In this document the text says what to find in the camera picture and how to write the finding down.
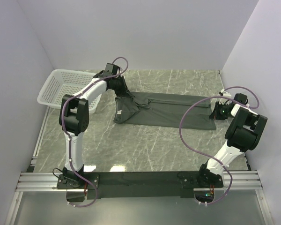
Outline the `dark grey t shirt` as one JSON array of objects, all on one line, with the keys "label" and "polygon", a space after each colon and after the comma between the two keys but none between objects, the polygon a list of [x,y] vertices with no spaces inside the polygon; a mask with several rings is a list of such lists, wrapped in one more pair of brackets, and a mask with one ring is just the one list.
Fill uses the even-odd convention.
[{"label": "dark grey t shirt", "polygon": [[[203,99],[202,96],[131,92],[130,96],[115,97],[114,122],[178,128],[184,113]],[[196,105],[185,117],[182,128],[215,130],[216,125],[209,118],[211,112],[210,100]]]}]

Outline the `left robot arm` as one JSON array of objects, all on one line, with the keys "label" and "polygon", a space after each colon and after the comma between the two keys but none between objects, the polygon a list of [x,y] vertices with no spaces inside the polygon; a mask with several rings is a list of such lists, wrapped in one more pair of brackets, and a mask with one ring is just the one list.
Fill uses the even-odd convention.
[{"label": "left robot arm", "polygon": [[107,63],[104,70],[95,74],[90,83],[73,95],[62,98],[59,123],[66,139],[67,159],[62,170],[61,182],[67,182],[73,188],[82,185],[96,189],[96,182],[84,175],[82,160],[82,140],[89,126],[89,105],[108,89],[115,90],[117,82],[122,82],[125,70],[114,63]]}]

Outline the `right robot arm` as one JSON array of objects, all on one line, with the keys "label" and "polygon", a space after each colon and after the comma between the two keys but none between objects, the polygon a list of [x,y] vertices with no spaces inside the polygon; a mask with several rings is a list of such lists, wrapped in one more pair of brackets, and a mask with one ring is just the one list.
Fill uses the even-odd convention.
[{"label": "right robot arm", "polygon": [[218,185],[224,167],[246,151],[254,150],[263,134],[268,118],[249,109],[246,95],[237,93],[234,100],[236,102],[217,101],[209,116],[214,120],[233,120],[226,131],[224,145],[213,158],[201,165],[196,175],[201,187]]}]

